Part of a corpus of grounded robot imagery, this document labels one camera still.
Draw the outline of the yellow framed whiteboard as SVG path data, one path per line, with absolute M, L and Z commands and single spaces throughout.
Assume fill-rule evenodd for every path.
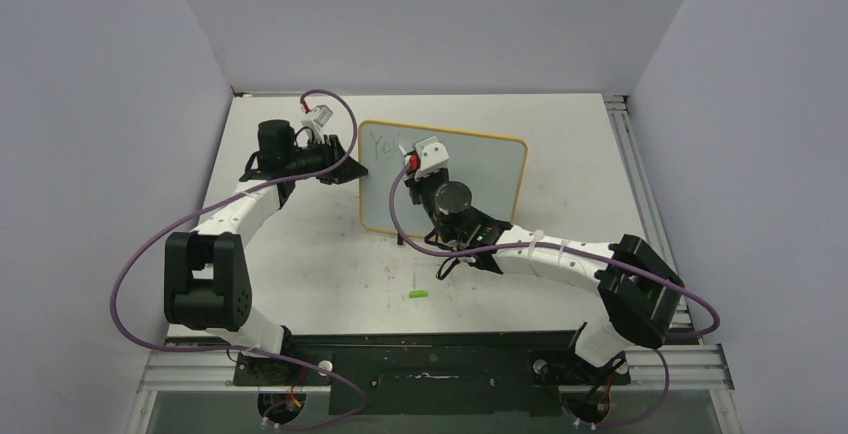
M 396 233 L 388 206 L 392 181 L 404 157 L 423 139 L 436 136 L 449 154 L 450 178 L 466 184 L 472 205 L 500 220 L 514 217 L 525 170 L 525 141 L 493 134 L 432 128 L 422 125 L 366 120 L 358 129 L 357 160 L 369 174 L 359 180 L 360 222 L 373 232 Z

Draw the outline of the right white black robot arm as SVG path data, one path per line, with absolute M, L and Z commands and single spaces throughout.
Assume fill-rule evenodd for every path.
M 432 230 L 419 250 L 446 262 L 498 275 L 526 275 L 562 283 L 598 297 L 603 313 L 582 321 L 565 356 L 569 375 L 590 382 L 630 346 L 658 349 L 669 337 L 684 283 L 644 239 L 585 243 L 530 231 L 495 219 L 471 204 L 471 191 L 446 170 L 420 180 L 401 171 L 390 191 L 410 191 Z

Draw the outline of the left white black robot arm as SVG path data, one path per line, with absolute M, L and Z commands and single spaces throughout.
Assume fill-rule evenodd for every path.
M 337 136 L 318 128 L 300 146 L 289 122 L 263 121 L 257 141 L 237 184 L 239 198 L 192 231 L 167 237 L 164 314 L 173 325 L 245 346 L 250 356 L 263 352 L 259 371 L 282 385 L 297 374 L 298 357 L 286 349 L 290 330 L 253 305 L 245 247 L 289 200 L 295 177 L 314 173 L 323 184 L 341 185 L 367 176 L 368 170 L 347 156 Z

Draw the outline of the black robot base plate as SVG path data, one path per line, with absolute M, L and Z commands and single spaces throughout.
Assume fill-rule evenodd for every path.
M 329 390 L 329 411 L 364 415 L 555 416 L 565 399 L 600 394 L 606 383 L 632 383 L 641 349 L 593 368 L 573 350 L 571 331 L 291 336 L 288 361 L 241 354 L 239 387 Z

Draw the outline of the green marker cap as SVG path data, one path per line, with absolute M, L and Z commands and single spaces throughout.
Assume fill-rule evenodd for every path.
M 429 293 L 426 290 L 413 290 L 408 293 L 410 299 L 426 298 Z

